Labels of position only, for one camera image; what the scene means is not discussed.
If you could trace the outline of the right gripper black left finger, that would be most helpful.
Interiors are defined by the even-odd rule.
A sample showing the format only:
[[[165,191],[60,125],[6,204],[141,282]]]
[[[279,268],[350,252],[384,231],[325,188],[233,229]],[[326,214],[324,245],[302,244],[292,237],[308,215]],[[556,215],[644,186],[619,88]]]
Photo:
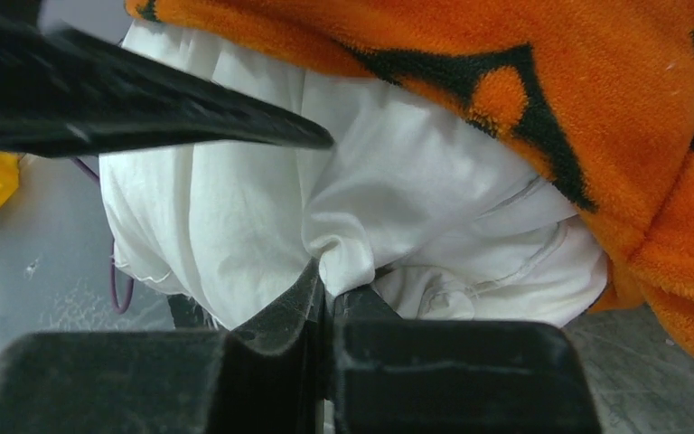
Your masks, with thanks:
[[[230,330],[25,335],[0,354],[0,433],[319,433],[315,262]]]

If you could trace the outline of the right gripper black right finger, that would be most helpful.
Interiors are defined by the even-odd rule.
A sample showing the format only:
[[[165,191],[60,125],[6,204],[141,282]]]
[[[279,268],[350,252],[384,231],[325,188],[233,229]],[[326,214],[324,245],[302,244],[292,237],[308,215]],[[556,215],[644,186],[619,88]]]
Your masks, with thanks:
[[[579,357],[553,325],[403,319],[370,287],[334,303],[339,433],[598,433]]]

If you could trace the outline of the white pillow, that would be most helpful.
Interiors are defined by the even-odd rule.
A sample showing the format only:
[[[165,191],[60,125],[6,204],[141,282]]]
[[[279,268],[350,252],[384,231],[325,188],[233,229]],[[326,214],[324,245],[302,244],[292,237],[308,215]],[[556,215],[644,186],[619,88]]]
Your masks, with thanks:
[[[371,284],[409,318],[563,326],[602,294],[605,254],[570,203],[447,110],[167,24],[136,22],[123,45],[336,139],[330,151],[219,142],[100,158],[116,266],[222,326],[254,316],[311,259],[331,297]]]

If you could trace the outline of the orange patterned pillowcase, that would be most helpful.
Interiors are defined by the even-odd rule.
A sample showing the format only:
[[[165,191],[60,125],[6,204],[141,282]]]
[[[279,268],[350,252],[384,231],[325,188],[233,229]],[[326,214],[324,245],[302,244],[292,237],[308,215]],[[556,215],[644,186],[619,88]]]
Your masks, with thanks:
[[[596,310],[648,304],[694,356],[694,1],[128,1],[309,70],[453,111],[574,204],[612,266]]]

